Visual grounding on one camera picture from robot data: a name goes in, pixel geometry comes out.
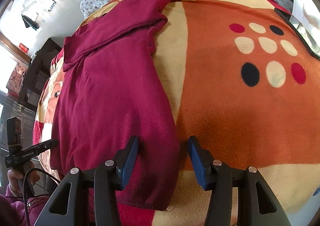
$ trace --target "hand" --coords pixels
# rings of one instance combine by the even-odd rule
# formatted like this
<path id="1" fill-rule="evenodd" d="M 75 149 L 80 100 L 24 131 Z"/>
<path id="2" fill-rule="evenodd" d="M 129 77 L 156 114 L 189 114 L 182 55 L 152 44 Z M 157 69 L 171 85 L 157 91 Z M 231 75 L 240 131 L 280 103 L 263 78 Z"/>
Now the hand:
<path id="1" fill-rule="evenodd" d="M 30 168 L 34 168 L 35 165 L 30 162 Z M 20 190 L 19 184 L 18 184 L 18 180 L 22 180 L 23 179 L 23 175 L 22 173 L 20 173 L 18 170 L 15 169 L 10 169 L 8 171 L 8 179 L 9 179 L 9 184 L 10 187 L 12 189 L 12 191 L 17 194 L 17 195 L 22 195 L 22 189 Z M 35 185 L 37 181 L 40 180 L 40 176 L 37 174 L 37 171 L 32 171 L 30 176 L 29 176 L 29 181 L 32 185 Z"/>

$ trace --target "black cable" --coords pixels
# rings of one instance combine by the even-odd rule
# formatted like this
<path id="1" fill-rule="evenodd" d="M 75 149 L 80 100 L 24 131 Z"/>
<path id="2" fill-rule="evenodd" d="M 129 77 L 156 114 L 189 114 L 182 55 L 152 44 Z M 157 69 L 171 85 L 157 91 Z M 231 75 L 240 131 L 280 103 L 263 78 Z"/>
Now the black cable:
<path id="1" fill-rule="evenodd" d="M 42 187 L 40 184 L 37 184 L 37 183 L 36 183 L 35 185 L 41 187 L 42 189 L 44 189 L 44 190 L 49 194 L 49 192 L 48 192 L 44 187 Z"/>
<path id="2" fill-rule="evenodd" d="M 41 173 L 46 174 L 47 176 L 49 176 L 51 179 L 55 180 L 57 183 L 60 183 L 60 181 L 58 179 L 56 179 L 54 176 L 52 176 L 51 174 L 47 173 L 46 171 L 40 169 L 40 168 L 31 168 L 28 170 L 28 172 L 26 172 L 24 179 L 23 179 L 23 189 L 22 189 L 22 195 L 23 195 L 23 205 L 24 205 L 24 212 L 26 214 L 26 219 L 27 219 L 27 224 L 28 226 L 30 225 L 30 219 L 29 219 L 29 211 L 28 211 L 28 207 L 27 207 L 27 192 L 26 192 L 26 185 L 28 183 L 29 180 L 29 176 L 33 171 L 38 171 Z"/>
<path id="3" fill-rule="evenodd" d="M 48 194 L 39 194 L 39 195 L 36 195 L 34 198 L 37 198 L 37 197 L 40 197 L 40 196 L 48 196 L 50 195 L 50 193 Z M 19 196 L 5 196 L 6 198 L 12 198 L 12 199 L 23 199 L 23 197 L 19 197 Z"/>

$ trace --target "pink jacket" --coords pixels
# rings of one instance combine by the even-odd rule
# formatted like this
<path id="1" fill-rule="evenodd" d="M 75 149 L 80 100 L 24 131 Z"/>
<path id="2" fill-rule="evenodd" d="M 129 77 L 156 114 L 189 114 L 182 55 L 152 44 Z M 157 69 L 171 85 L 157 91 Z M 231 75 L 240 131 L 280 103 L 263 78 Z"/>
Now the pink jacket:
<path id="1" fill-rule="evenodd" d="M 27 226 L 23 199 L 11 197 L 14 197 L 14 195 L 10 191 L 10 187 L 8 185 L 6 196 L 0 195 L 0 225 Z M 48 196 L 29 198 L 28 211 L 31 226 L 35 224 L 36 219 L 38 218 L 48 199 Z"/>

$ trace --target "wooden furniture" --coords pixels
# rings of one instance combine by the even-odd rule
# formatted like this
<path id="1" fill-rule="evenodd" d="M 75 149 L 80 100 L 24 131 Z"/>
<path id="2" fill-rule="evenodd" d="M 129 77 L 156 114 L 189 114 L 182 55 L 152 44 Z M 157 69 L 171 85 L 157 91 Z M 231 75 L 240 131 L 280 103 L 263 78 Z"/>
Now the wooden furniture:
<path id="1" fill-rule="evenodd" d="M 25 108 L 37 111 L 42 89 L 50 77 L 51 61 L 60 51 L 61 47 L 49 38 L 36 54 L 19 92 L 18 103 Z"/>
<path id="2" fill-rule="evenodd" d="M 30 62 L 30 57 L 23 53 L 18 47 L 16 47 L 3 33 L 0 32 L 0 45 L 6 48 L 9 52 L 14 55 L 18 60 L 23 62 L 24 64 L 28 64 Z"/>

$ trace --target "white dot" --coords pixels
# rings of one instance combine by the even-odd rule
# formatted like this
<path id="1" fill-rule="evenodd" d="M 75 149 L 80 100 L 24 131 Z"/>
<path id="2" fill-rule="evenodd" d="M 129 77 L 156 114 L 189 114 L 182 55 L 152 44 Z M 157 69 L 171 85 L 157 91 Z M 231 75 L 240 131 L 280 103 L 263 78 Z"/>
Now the white dot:
<path id="1" fill-rule="evenodd" d="M 283 47 L 283 49 L 291 56 L 297 56 L 298 52 L 297 50 L 294 48 L 294 46 L 288 42 L 287 40 L 281 40 L 281 45 Z"/>
<path id="2" fill-rule="evenodd" d="M 243 54 L 250 54 L 254 49 L 254 41 L 248 37 L 237 37 L 235 43 Z"/>
<path id="3" fill-rule="evenodd" d="M 278 49 L 277 43 L 267 37 L 259 37 L 259 43 L 267 53 L 275 53 Z"/>
<path id="4" fill-rule="evenodd" d="M 269 83 L 274 88 L 281 87 L 285 82 L 285 69 L 281 63 L 277 61 L 269 62 L 266 69 L 266 74 Z"/>
<path id="5" fill-rule="evenodd" d="M 266 32 L 266 29 L 262 25 L 259 25 L 257 23 L 250 23 L 249 27 L 257 33 L 265 33 Z"/>

